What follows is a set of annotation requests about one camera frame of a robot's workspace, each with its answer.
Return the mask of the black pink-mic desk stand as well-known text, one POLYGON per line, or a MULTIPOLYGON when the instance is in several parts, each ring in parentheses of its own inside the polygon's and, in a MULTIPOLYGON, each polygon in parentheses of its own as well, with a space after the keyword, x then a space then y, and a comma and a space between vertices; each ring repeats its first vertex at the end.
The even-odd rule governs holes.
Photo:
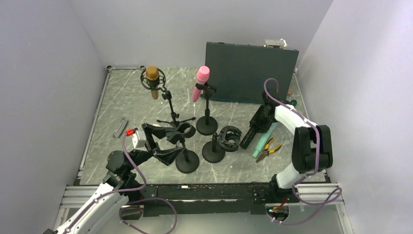
POLYGON ((196 88, 204 92, 204 97, 206 99, 206 108, 204 111, 204 116, 200 117, 196 122, 196 130, 198 133, 204 136, 213 135, 218 129, 218 123, 215 118, 210 116, 209 100, 215 94, 216 88, 205 84, 196 84, 196 88))

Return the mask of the pink microphone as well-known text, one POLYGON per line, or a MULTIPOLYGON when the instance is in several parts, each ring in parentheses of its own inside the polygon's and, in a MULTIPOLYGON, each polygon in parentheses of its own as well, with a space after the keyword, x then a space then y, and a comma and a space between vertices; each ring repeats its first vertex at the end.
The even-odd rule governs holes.
MULTIPOLYGON (((204 85, 209 79, 210 69, 207 66, 201 66, 196 73, 196 85, 204 85)), ((192 102, 196 102, 201 94, 201 89, 197 86, 194 87, 192 92, 192 102)))

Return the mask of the mint green microphone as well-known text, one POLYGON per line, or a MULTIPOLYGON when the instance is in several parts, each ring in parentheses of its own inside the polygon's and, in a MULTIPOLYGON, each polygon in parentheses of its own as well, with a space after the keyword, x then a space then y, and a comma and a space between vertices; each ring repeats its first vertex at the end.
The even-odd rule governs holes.
POLYGON ((262 134, 262 136, 260 137, 257 145, 254 147, 254 151, 253 151, 253 154, 252 154, 252 156, 254 158, 257 158, 259 153, 263 150, 264 146, 266 145, 267 141, 270 139, 271 134, 276 129, 277 125, 278 124, 276 122, 272 123, 270 128, 268 129, 268 131, 266 131, 265 133, 262 134))

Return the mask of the black mesh-head microphone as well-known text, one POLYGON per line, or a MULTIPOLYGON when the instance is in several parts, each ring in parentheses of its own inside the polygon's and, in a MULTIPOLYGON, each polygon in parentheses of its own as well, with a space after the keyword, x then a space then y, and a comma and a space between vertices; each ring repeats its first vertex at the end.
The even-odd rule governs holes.
POLYGON ((248 132, 245 134, 243 139, 240 141, 239 146, 242 149, 247 149, 250 143, 252 142, 253 138, 255 137, 255 135, 258 133, 258 131, 259 131, 258 127, 256 126, 250 127, 248 132))

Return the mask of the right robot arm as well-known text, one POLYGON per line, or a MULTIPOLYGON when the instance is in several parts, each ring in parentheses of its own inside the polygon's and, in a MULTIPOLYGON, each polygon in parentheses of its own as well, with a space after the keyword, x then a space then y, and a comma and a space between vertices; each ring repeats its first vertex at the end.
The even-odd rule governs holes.
POLYGON ((333 151, 328 126, 309 121, 291 104, 272 101, 258 108, 240 146, 246 149, 256 133, 267 133, 275 123, 281 123, 293 134, 291 163, 275 174, 269 183, 269 198, 281 202, 302 178, 330 168, 333 165, 333 151))

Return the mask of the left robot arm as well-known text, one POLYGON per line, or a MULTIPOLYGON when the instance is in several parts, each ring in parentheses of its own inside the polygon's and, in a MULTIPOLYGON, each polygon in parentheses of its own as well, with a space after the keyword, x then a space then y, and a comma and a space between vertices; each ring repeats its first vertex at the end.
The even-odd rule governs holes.
POLYGON ((140 210, 146 201, 163 201, 177 211, 170 201, 161 197, 142 196, 148 187, 147 180, 138 165, 152 157, 168 164, 179 153, 186 152, 184 146, 169 150, 159 150, 153 137, 166 138, 170 143, 181 142, 194 136, 196 130, 190 123, 176 127, 159 127, 143 124, 141 129, 127 129, 123 135, 121 151, 113 151, 108 156, 107 175, 90 198, 67 221, 55 229, 46 229, 46 234, 95 234, 114 213, 121 214, 128 206, 140 210))

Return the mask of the black clip desk stand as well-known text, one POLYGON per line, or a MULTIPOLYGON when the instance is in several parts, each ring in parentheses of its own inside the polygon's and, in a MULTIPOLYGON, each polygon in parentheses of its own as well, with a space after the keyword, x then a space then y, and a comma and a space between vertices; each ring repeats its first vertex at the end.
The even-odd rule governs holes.
POLYGON ((167 127, 165 131, 168 142, 176 144, 179 141, 182 145, 182 150, 175 159, 178 171, 184 174, 195 172, 200 165, 200 159, 194 151, 186 147, 186 139, 193 137, 196 129, 190 123, 184 122, 176 127, 167 127))

